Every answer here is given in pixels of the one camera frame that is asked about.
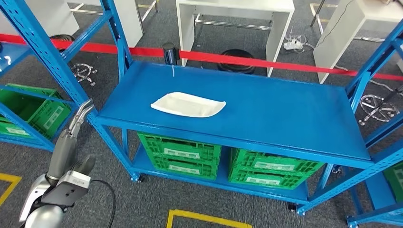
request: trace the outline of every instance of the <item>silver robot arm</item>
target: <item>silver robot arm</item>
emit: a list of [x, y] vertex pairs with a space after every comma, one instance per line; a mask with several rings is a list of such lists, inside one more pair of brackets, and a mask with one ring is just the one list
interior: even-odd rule
[[19, 221], [25, 228], [58, 228], [69, 207], [88, 193], [95, 158], [77, 161], [76, 142], [85, 117], [94, 109], [92, 99], [78, 109], [68, 129], [62, 131], [47, 173], [32, 184], [22, 207]]

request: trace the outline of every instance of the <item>yellow floor marking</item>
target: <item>yellow floor marking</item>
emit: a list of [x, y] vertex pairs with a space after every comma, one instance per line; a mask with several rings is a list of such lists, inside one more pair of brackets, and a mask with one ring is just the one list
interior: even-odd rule
[[[319, 3], [311, 3], [313, 6], [319, 6]], [[337, 7], [337, 5], [334, 4], [323, 4], [324, 7]]]
[[197, 219], [201, 221], [206, 221], [206, 222], [212, 222], [216, 224], [221, 224], [229, 227], [235, 227], [235, 228], [252, 228], [252, 225], [242, 223], [242, 222], [236, 222], [232, 220], [228, 220], [225, 218], [219, 218], [219, 217], [214, 217], [210, 215], [203, 215], [191, 211], [185, 211], [185, 210], [169, 210], [169, 215], [168, 215], [168, 222], [166, 224], [166, 228], [172, 228], [172, 223], [173, 223], [173, 217], [174, 216], [181, 216], [181, 217], [186, 217], [186, 218], [191, 218], [191, 219]]
[[21, 180], [20, 176], [14, 176], [14, 175], [10, 175], [10, 174], [0, 173], [0, 181], [11, 182], [10, 186], [0, 196], [0, 206], [4, 203], [4, 201], [6, 201], [7, 197], [14, 190], [15, 186], [17, 186], [17, 184], [20, 180]]
[[172, 227], [173, 214], [174, 214], [174, 211], [173, 211], [173, 210], [169, 210], [168, 222], [166, 223], [166, 228], [171, 228], [171, 227]]
[[138, 4], [138, 7], [140, 7], [140, 8], [148, 8], [148, 7], [150, 7], [151, 5], [144, 5], [144, 4]]

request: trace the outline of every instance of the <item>red barrier tape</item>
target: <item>red barrier tape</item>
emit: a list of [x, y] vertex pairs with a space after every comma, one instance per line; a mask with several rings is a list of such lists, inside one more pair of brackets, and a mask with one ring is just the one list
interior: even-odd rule
[[[25, 41], [22, 39], [22, 37], [6, 34], [0, 34], [0, 42], [25, 44]], [[66, 49], [72, 43], [71, 41], [62, 41], [57, 39], [52, 40], [52, 42], [57, 48], [63, 48], [63, 49]], [[136, 56], [163, 57], [163, 50], [161, 48], [130, 47], [129, 50], [132, 55]], [[117, 49], [115, 45], [92, 43], [92, 42], [87, 42], [86, 44], [84, 44], [83, 47], [81, 48], [81, 51], [105, 53], [105, 54], [117, 54]], [[196, 60], [196, 61], [238, 64], [238, 65], [247, 65], [247, 66], [264, 67], [264, 68], [272, 67], [275, 69], [293, 70], [302, 72], [312, 72], [312, 73], [320, 72], [320, 73], [330, 73], [345, 76], [356, 76], [357, 74], [357, 71], [352, 70], [345, 71], [341, 69], [328, 69], [295, 63], [270, 62], [262, 59], [224, 56], [224, 55], [195, 52], [195, 51], [179, 51], [179, 56], [181, 58], [187, 58], [189, 60]], [[388, 75], [388, 74], [376, 74], [375, 78], [403, 81], [402, 76]]]

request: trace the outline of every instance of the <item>lower shelf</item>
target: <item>lower shelf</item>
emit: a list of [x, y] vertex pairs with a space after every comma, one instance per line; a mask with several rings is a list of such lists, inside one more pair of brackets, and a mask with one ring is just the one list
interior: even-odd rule
[[24, 137], [17, 137], [17, 136], [13, 136], [13, 135], [0, 134], [0, 142], [12, 143], [12, 144], [28, 146], [28, 147], [38, 148], [38, 149], [42, 149], [42, 150], [47, 150], [47, 151], [53, 151], [53, 148], [52, 149], [47, 148], [46, 146], [38, 143], [38, 141], [33, 138], [24, 138]]
[[216, 180], [189, 177], [173, 172], [163, 172], [156, 170], [150, 159], [148, 158], [143, 145], [140, 144], [137, 153], [133, 159], [132, 171], [175, 179], [179, 181], [185, 181], [194, 184], [200, 184], [218, 189], [231, 190], [260, 197], [292, 202], [296, 204], [305, 204], [308, 202], [308, 190], [306, 181], [294, 190], [250, 186], [228, 182], [229, 160], [229, 150], [223, 149], [221, 152], [220, 164], [218, 166]]
[[[365, 181], [365, 184], [374, 210], [396, 204], [394, 194], [389, 187], [383, 172], [368, 178]], [[392, 215], [388, 218], [384, 218], [384, 220], [393, 221], [393, 224], [399, 222], [400, 226], [403, 226], [403, 215]]]

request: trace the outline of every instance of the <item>metal table leg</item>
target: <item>metal table leg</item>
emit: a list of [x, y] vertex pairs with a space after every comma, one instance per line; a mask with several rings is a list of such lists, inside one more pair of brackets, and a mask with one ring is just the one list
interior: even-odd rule
[[325, 1], [326, 1], [326, 0], [322, 0], [322, 1], [320, 2], [319, 7], [317, 8], [316, 14], [315, 14], [314, 18], [312, 19], [312, 22], [311, 22], [311, 25], [310, 25], [311, 27], [314, 25], [315, 20], [317, 20], [317, 18], [319, 17], [319, 12], [320, 12], [320, 10], [322, 9], [322, 6], [323, 6], [323, 4], [325, 3]]

